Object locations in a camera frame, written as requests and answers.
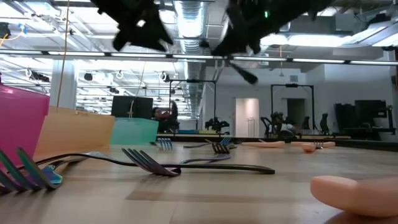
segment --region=fork tines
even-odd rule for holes
[[[122,151],[137,166],[147,172],[168,177],[176,177],[181,174],[181,169],[174,169],[173,171],[167,170],[142,150],[138,152],[135,149],[122,149]]]
[[[323,141],[315,141],[313,144],[316,149],[323,149]]]
[[[158,138],[157,139],[160,143],[160,148],[165,151],[173,150],[172,140],[169,138]]]
[[[243,139],[236,140],[236,144],[242,144],[243,142],[244,142]]]
[[[231,142],[231,137],[225,137],[223,140],[220,141],[220,144],[228,145]]]
[[[214,142],[211,144],[214,153],[216,154],[229,154],[229,149],[228,146],[222,144],[222,143],[217,143]]]
[[[59,164],[72,163],[82,161],[85,158],[70,159],[65,161],[56,161],[43,169],[39,169],[37,164],[29,157],[23,148],[17,148],[17,155],[21,159],[25,170],[29,176],[24,175],[0,149],[0,161],[8,170],[13,179],[0,170],[0,194],[17,191],[24,192],[27,190],[53,190],[58,188],[62,183],[62,177],[55,173],[57,166],[53,166],[56,162]]]

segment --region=door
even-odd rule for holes
[[[287,99],[287,122],[300,129],[304,118],[305,99]]]

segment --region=desk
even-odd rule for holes
[[[162,162],[213,155],[211,147],[159,152],[137,146]],[[120,148],[109,154],[127,161]],[[318,175],[353,179],[398,173],[394,152],[360,149],[319,150],[304,154],[299,147],[257,149],[238,146],[231,159],[219,163],[257,164],[275,175],[228,170],[183,169],[180,177],[148,175],[138,167],[123,167],[88,159],[64,173],[65,183],[52,192],[24,192],[0,197],[1,224],[364,224],[381,223],[341,214],[310,193]]]
[[[380,141],[379,133],[391,133],[395,134],[395,128],[345,128],[347,134],[353,139],[368,139],[374,141]]]

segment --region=person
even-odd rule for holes
[[[157,132],[164,133],[169,131],[169,129],[178,129],[179,123],[177,121],[178,109],[177,104],[172,101],[172,112],[171,114],[166,111],[162,113],[162,110],[159,107],[155,107],[152,109],[152,119],[159,122],[159,126],[157,128]]]
[[[152,119],[154,120],[163,121],[169,118],[169,116],[170,116],[169,112],[162,113],[162,111],[158,107],[152,109]]]

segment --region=pillar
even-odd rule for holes
[[[54,60],[52,68],[50,105],[57,106],[58,93],[60,89],[62,72],[62,60]],[[63,69],[63,79],[60,92],[59,107],[76,108],[76,91],[77,91],[78,70],[75,70],[73,61],[66,60]]]

